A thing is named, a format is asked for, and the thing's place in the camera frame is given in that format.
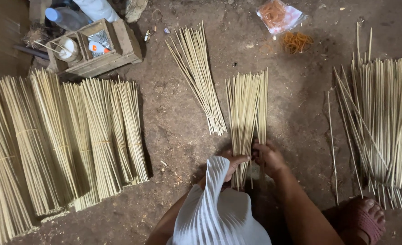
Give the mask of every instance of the concrete floor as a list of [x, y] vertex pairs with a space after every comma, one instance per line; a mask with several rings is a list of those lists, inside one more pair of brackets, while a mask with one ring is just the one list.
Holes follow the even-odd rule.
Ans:
[[[157, 26], [157, 33], [146, 44], [144, 62], [107, 76], [118, 74], [140, 83], [145, 141], [154, 177], [94, 207], [44, 223], [35, 233], [11, 244], [143, 244], [166, 210], [190, 189], [205, 160], [230, 142], [230, 134], [209, 135], [204, 113], [165, 45], [170, 37], [163, 29], [193, 27], [202, 20], [225, 120], [228, 122], [224, 80], [238, 72], [269, 67], [268, 136], [279, 145], [314, 203], [320, 209], [334, 206], [325, 94], [333, 86], [333, 66], [349, 67], [356, 47], [356, 21], [361, 20], [363, 51], [373, 27], [373, 57], [402, 58], [402, 1], [288, 1], [309, 16], [294, 31], [302, 31], [315, 41], [308, 52], [295, 55], [286, 54], [278, 41], [271, 40], [255, 13], [263, 2], [152, 1], [133, 25], [143, 34]], [[162, 13], [160, 20], [151, 18], [155, 9]], [[332, 93], [339, 198], [348, 200], [357, 194], [357, 188], [351, 181], [350, 152], [334, 98]], [[272, 191], [254, 190], [251, 195], [254, 216], [266, 227], [272, 243], [285, 243], [287, 238], [277, 236], [285, 228]], [[402, 211], [388, 210], [386, 216], [387, 233], [378, 244], [402, 245]]]

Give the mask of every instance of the wooden box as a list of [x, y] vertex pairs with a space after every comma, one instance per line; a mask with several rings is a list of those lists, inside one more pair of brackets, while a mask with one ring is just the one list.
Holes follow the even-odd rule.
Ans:
[[[88, 36], [101, 30], [105, 30], [107, 34], [110, 52], [93, 58], [92, 52], [88, 48]], [[134, 32], [122, 19], [113, 23], [101, 19], [65, 36], [78, 42], [83, 59], [77, 63], [64, 62], [57, 59], [54, 53], [48, 49], [51, 69], [63, 78], [74, 80], [95, 77], [128, 63], [142, 62], [140, 47]], [[47, 46], [53, 49], [56, 47], [51, 42], [48, 42]]]

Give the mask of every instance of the clear plastic bag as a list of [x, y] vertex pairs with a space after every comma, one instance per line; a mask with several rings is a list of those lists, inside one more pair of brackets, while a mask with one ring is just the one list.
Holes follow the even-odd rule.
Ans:
[[257, 15], [272, 35], [290, 31], [307, 19], [307, 15], [280, 0], [269, 0], [257, 9]]

